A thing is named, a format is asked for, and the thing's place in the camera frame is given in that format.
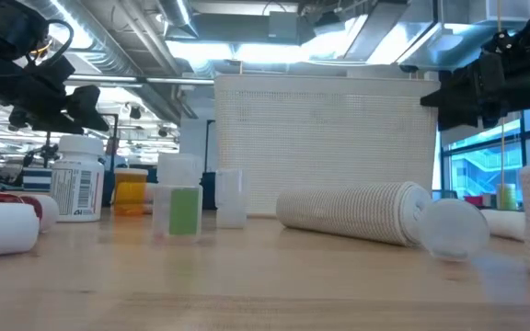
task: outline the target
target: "small plastic container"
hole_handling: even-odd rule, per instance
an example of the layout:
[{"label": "small plastic container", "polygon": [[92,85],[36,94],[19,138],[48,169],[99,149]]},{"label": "small plastic container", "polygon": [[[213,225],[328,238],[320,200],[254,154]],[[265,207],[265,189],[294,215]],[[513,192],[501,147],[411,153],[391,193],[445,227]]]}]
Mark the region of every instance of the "small plastic container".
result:
[{"label": "small plastic container", "polygon": [[114,214],[140,216],[144,214],[144,197],[148,171],[144,169],[117,168]]},{"label": "small plastic container", "polygon": [[242,170],[216,172],[216,224],[219,228],[241,229],[247,224],[247,183]]},{"label": "small plastic container", "polygon": [[202,165],[191,154],[161,154],[153,201],[153,237],[166,244],[193,244],[202,235]]},{"label": "small plastic container", "polygon": [[421,213],[422,245],[433,257],[467,261],[488,246],[490,228],[475,206],[454,199],[438,200]]},{"label": "small plastic container", "polygon": [[104,166],[100,139],[65,135],[63,157],[52,166],[51,197],[59,205],[59,222],[95,222],[101,218]]}]

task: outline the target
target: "glass window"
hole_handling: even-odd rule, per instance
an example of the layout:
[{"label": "glass window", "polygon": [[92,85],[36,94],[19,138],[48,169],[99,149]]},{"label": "glass window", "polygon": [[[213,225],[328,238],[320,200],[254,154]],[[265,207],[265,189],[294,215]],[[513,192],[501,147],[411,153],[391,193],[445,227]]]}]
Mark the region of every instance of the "glass window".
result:
[{"label": "glass window", "polygon": [[[523,200],[519,170],[523,167],[521,144],[510,143],[504,151],[504,182],[517,187],[517,200]],[[493,146],[451,156],[451,188],[460,199],[496,193],[501,183],[501,147]]]},{"label": "glass window", "polygon": [[[521,133],[521,120],[513,120],[504,125],[504,136],[512,136]],[[473,145],[476,143],[485,143],[502,137],[502,126],[484,131],[459,142],[449,145],[449,150]]]}]

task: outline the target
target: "white perforated board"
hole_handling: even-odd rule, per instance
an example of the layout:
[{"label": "white perforated board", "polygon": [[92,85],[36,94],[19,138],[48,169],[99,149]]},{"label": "white perforated board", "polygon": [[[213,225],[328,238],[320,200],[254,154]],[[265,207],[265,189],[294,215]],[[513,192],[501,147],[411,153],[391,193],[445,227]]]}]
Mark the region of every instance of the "white perforated board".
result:
[{"label": "white perforated board", "polygon": [[261,75],[216,78],[219,166],[248,174],[248,212],[300,186],[432,186],[436,82]]}]

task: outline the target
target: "plastic lid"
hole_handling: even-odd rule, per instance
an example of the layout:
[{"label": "plastic lid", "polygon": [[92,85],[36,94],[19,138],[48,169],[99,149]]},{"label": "plastic lid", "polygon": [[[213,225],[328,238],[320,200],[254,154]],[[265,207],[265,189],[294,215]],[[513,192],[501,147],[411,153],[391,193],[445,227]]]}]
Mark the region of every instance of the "plastic lid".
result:
[{"label": "plastic lid", "polygon": [[81,135],[65,135],[59,142],[59,152],[103,155],[103,142],[97,138]]},{"label": "plastic lid", "polygon": [[465,261],[490,240],[486,218],[474,205],[462,200],[438,200],[422,211],[420,221],[422,245],[434,257]]},{"label": "plastic lid", "polygon": [[148,170],[135,168],[116,168],[114,174],[148,176]]},{"label": "plastic lid", "polygon": [[198,186],[202,172],[202,160],[196,155],[162,153],[158,156],[156,177],[163,185]]}]

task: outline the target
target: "wooden table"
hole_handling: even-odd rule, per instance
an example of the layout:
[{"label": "wooden table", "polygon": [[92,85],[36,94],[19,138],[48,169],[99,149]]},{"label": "wooden table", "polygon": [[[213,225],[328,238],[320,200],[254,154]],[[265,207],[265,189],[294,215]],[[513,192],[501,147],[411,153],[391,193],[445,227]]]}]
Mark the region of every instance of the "wooden table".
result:
[{"label": "wooden table", "polygon": [[155,246],[149,225],[59,224],[0,257],[0,330],[530,330],[519,243],[444,264],[274,220],[194,246]]}]

